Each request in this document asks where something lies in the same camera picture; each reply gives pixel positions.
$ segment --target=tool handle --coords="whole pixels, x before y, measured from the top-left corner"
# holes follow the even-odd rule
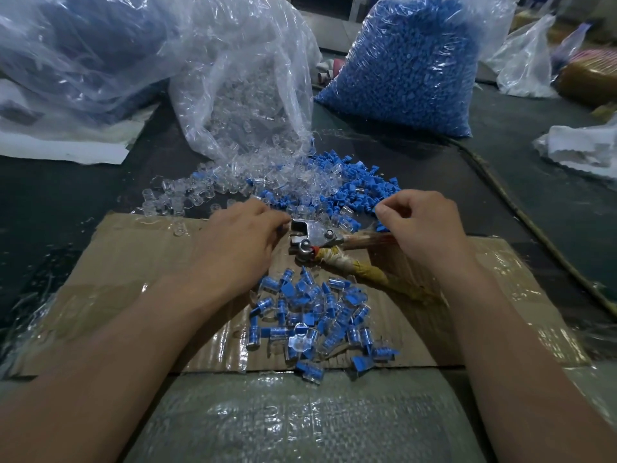
[[[396,239],[390,232],[362,231],[343,236],[341,248],[344,250],[366,249],[377,245],[395,245]]]

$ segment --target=cardboard sheet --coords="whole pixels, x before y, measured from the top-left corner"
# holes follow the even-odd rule
[[[189,234],[207,224],[187,219]],[[499,238],[471,238],[480,262],[493,272],[516,310],[536,328],[544,345],[564,366],[589,362],[582,347],[566,326],[531,272],[512,248]],[[174,236],[168,221],[142,216],[109,214],[98,226],[55,303],[39,323],[36,333],[20,351],[13,375],[38,375],[70,354],[70,343],[108,322],[162,274],[189,263],[194,237]],[[287,244],[276,248],[270,274],[278,276],[292,267],[299,273]],[[397,247],[353,250],[355,258],[370,261],[439,293],[431,274],[408,260]],[[330,271],[322,268],[317,278]],[[375,338],[388,340],[401,354],[388,367],[458,366],[462,358],[447,305],[423,307],[397,293],[365,286],[371,306],[371,329]],[[244,346],[248,326],[247,295],[225,305],[193,338],[178,360],[178,372],[242,372],[286,370],[282,350],[269,350],[262,341],[257,351]],[[342,351],[324,362],[326,368],[344,368],[356,352]]]

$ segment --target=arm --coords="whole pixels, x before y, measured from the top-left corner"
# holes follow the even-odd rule
[[[193,334],[267,271],[288,220],[256,199],[215,212],[191,235],[189,270],[158,281],[70,361],[1,403],[3,461],[115,461]]]
[[[454,202],[405,190],[376,207],[407,256],[440,282],[499,461],[609,462],[617,436],[475,258]]]

